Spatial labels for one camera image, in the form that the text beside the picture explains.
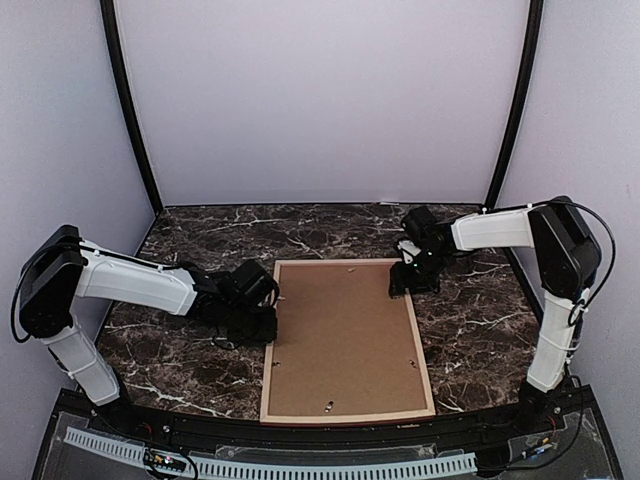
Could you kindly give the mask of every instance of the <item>robotic arm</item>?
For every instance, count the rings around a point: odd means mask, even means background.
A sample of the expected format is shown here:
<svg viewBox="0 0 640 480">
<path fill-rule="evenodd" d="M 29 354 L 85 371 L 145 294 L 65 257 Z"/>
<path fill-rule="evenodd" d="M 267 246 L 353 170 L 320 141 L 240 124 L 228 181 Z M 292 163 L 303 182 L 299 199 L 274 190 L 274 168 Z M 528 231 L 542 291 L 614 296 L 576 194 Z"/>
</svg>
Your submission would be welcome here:
<svg viewBox="0 0 640 480">
<path fill-rule="evenodd" d="M 253 260 L 233 272 L 208 273 L 195 265 L 163 266 L 102 249 L 69 225 L 58 231 L 23 267 L 22 328 L 40 339 L 96 407 L 124 406 L 128 397 L 113 369 L 80 329 L 75 296 L 158 308 L 172 315 L 224 327 L 233 343 L 276 338 L 275 280 Z M 264 305 L 267 297 L 273 299 Z"/>
<path fill-rule="evenodd" d="M 389 294 L 439 291 L 439 275 L 456 256 L 479 248 L 535 249 L 544 317 L 533 362 L 520 389 L 522 408 L 535 415 L 562 381 L 564 367 L 578 342 L 582 307 L 589 298 L 601 251 L 589 227 L 568 197 L 541 206 L 472 214 L 438 222 L 427 207 L 411 210 L 402 227 L 408 235 L 396 243 L 402 261 L 391 269 Z"/>
</svg>

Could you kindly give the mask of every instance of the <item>white cable tray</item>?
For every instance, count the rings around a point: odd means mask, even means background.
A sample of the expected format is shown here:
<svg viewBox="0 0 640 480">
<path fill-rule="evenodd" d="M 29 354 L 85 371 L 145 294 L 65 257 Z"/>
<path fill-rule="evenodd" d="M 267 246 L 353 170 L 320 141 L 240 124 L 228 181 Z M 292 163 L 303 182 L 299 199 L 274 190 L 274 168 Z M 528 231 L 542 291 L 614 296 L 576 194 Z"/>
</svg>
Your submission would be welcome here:
<svg viewBox="0 0 640 480">
<path fill-rule="evenodd" d="M 117 440 L 96 432 L 73 427 L 67 428 L 65 443 L 98 454 L 111 460 L 138 468 L 146 468 L 142 462 L 145 447 L 127 440 Z M 180 459 L 173 452 L 168 455 Z M 464 473 L 474 473 L 475 454 L 467 453 L 443 458 L 417 460 L 413 462 L 386 463 L 380 465 L 345 466 L 287 466 L 258 463 L 240 463 L 215 460 L 190 455 L 198 466 L 202 480 L 246 479 L 246 480 L 423 480 L 446 478 Z M 187 465 L 180 473 L 169 468 L 156 467 L 158 471 L 193 478 L 193 468 Z"/>
</svg>

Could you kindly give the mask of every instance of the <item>marble tabletop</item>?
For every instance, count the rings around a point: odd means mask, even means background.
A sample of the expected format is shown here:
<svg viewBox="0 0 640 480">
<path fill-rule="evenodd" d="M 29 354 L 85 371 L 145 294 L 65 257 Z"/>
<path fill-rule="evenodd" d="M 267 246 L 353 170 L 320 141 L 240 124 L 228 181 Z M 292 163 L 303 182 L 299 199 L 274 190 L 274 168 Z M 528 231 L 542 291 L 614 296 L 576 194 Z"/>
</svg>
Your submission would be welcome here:
<svg viewBox="0 0 640 480">
<path fill-rule="evenodd" d="M 401 217 L 411 205 L 245 205 L 167 208 L 140 256 L 191 261 L 206 270 L 248 258 L 395 257 Z M 442 220 L 472 213 L 431 205 Z M 438 414 L 517 401 L 538 323 L 502 251 L 459 259 L 439 294 L 413 297 Z M 183 413 L 259 418 L 264 348 L 226 351 L 215 331 L 182 317 L 117 303 L 98 349 L 122 375 L 136 404 Z"/>
</svg>

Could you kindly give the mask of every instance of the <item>wire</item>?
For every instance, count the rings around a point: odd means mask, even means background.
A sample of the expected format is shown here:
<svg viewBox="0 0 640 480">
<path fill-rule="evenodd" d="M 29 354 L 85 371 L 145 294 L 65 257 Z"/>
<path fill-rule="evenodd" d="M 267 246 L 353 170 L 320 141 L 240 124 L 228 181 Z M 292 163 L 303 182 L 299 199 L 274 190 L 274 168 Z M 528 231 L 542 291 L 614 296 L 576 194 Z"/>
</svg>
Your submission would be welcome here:
<svg viewBox="0 0 640 480">
<path fill-rule="evenodd" d="M 140 425 L 147 429 L 149 435 L 153 435 L 153 429 L 151 428 L 151 425 L 149 425 L 147 422 L 142 422 Z"/>
<path fill-rule="evenodd" d="M 269 307 L 275 307 L 276 303 L 278 303 L 278 299 L 280 298 L 280 285 L 278 283 L 275 284 L 273 289 L 273 296 L 271 297 L 271 302 L 269 303 Z"/>
<path fill-rule="evenodd" d="M 555 437 L 556 432 L 558 431 L 558 425 L 556 424 L 556 421 L 553 419 L 551 415 L 547 417 L 547 420 L 549 420 L 549 423 L 553 427 L 553 432 L 551 433 L 551 437 L 553 438 Z"/>
<path fill-rule="evenodd" d="M 576 310 L 578 308 L 580 308 L 580 313 L 578 313 L 578 315 L 574 317 L 574 314 L 576 313 Z M 585 308 L 587 307 L 586 302 L 583 298 L 574 303 L 573 307 L 571 307 L 571 311 L 569 312 L 569 318 L 567 318 L 567 325 L 569 325 L 570 327 L 575 327 L 582 318 L 582 312 L 584 312 Z"/>
<path fill-rule="evenodd" d="M 512 465 L 519 463 L 523 460 L 526 460 L 528 458 L 531 457 L 522 457 L 519 456 L 518 458 L 515 458 L 513 460 L 510 460 L 509 462 L 502 464 L 502 465 L 494 465 L 494 466 L 490 466 L 490 465 L 481 465 L 476 463 L 476 466 L 478 467 L 478 471 L 497 471 L 497 470 L 505 470 L 508 472 L 513 472 L 513 471 L 524 471 L 524 470 L 539 470 L 541 468 L 545 468 L 549 465 L 551 465 L 552 463 L 556 462 L 557 460 L 559 460 L 560 458 L 562 458 L 570 449 L 571 447 L 573 447 L 573 445 L 576 443 L 576 440 L 578 440 L 578 436 L 580 435 L 580 430 L 582 428 L 582 420 L 584 418 L 584 391 L 582 390 L 582 380 L 580 380 L 580 377 L 578 375 L 571 375 L 569 376 L 570 379 L 575 379 L 578 382 L 578 388 L 580 389 L 580 418 L 578 419 L 578 425 L 576 427 L 576 431 L 573 434 L 573 437 L 571 438 L 571 441 L 567 444 L 567 446 L 557 455 L 555 455 L 552 459 L 550 459 L 547 462 L 541 463 L 539 465 L 531 465 L 531 466 L 526 466 L 526 467 L 514 467 L 514 468 L 510 468 Z"/>
</svg>

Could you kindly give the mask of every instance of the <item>white wall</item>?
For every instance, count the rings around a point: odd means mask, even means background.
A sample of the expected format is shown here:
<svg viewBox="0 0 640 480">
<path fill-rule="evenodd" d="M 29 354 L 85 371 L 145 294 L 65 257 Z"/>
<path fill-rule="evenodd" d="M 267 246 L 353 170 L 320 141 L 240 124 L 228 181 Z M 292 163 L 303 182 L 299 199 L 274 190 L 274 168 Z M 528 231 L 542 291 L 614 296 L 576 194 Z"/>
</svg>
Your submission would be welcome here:
<svg viewBox="0 0 640 480">
<path fill-rule="evenodd" d="M 118 1 L 163 200 L 482 202 L 528 4 Z"/>
<path fill-rule="evenodd" d="M 134 252 L 152 221 L 128 141 L 99 2 L 0 2 L 0 478 L 28 479 L 63 384 L 37 341 L 18 345 L 9 304 L 22 263 L 63 223 Z M 95 335 L 105 304 L 85 302 Z"/>
<path fill-rule="evenodd" d="M 640 471 L 640 3 L 547 2 L 500 204 L 568 194 L 613 229 L 619 261 L 586 315 L 575 370 L 602 407 L 628 478 Z M 608 252 L 606 234 L 600 234 Z M 532 255 L 521 253 L 539 284 Z M 605 258 L 601 272 L 607 266 Z"/>
</svg>

